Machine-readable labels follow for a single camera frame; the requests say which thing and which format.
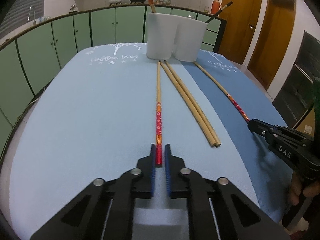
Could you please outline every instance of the orange thermos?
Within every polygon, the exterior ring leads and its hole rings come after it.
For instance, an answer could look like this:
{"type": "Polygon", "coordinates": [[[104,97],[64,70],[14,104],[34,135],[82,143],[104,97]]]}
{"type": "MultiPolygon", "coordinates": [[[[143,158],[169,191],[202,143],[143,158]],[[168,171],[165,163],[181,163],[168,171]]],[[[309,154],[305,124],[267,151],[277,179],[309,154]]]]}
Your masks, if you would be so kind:
{"type": "Polygon", "coordinates": [[[215,14],[217,11],[220,10],[220,2],[219,0],[214,0],[212,2],[212,7],[211,7],[211,14],[215,14]]]}

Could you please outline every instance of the red chopstick tip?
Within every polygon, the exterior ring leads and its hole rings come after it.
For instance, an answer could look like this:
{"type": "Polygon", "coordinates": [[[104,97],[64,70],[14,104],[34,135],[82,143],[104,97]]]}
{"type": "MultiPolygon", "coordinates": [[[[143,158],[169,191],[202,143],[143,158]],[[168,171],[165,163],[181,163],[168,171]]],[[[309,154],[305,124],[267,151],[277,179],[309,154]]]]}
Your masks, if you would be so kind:
{"type": "Polygon", "coordinates": [[[156,166],[157,167],[162,166],[162,146],[161,145],[156,146],[156,166]]]}

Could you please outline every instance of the faucet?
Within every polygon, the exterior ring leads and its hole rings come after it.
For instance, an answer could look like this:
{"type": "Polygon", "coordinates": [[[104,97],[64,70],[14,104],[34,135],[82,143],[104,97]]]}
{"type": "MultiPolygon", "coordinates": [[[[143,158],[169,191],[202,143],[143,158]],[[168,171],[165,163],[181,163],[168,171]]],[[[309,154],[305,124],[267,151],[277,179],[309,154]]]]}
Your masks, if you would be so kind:
{"type": "Polygon", "coordinates": [[[29,16],[28,16],[27,23],[30,22],[30,13],[32,8],[33,8],[33,26],[35,26],[36,25],[36,9],[33,5],[31,5],[29,9],[29,16]]]}

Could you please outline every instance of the window blind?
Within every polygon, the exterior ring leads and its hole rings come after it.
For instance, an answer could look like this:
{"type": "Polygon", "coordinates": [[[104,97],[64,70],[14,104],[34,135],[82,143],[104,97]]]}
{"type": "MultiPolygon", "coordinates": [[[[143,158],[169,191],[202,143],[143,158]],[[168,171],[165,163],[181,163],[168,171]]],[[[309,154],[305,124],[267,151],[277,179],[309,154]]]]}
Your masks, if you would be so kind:
{"type": "MultiPolygon", "coordinates": [[[[0,38],[27,23],[31,5],[36,9],[36,19],[44,15],[44,0],[16,0],[0,25],[0,38]]],[[[30,21],[33,21],[33,10],[30,21]]]]}

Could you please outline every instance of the table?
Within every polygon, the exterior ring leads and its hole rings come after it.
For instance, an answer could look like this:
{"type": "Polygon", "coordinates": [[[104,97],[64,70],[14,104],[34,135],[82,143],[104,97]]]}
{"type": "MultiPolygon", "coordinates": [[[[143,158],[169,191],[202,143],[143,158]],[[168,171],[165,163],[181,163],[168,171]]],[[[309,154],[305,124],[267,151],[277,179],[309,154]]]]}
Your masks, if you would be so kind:
{"type": "MultiPolygon", "coordinates": [[[[27,240],[93,179],[112,180],[135,167],[155,143],[156,60],[146,43],[109,44],[79,52],[33,110],[12,164],[10,214],[27,240]]],[[[211,148],[161,70],[163,145],[208,179],[227,177],[274,221],[281,219],[292,170],[250,133],[218,87],[193,63],[168,60],[216,130],[211,148]]],[[[265,95],[223,56],[201,50],[198,63],[249,118],[285,125],[265,95]]],[[[166,196],[164,168],[155,196],[137,200],[133,239],[188,239],[186,201],[166,196]]]]}

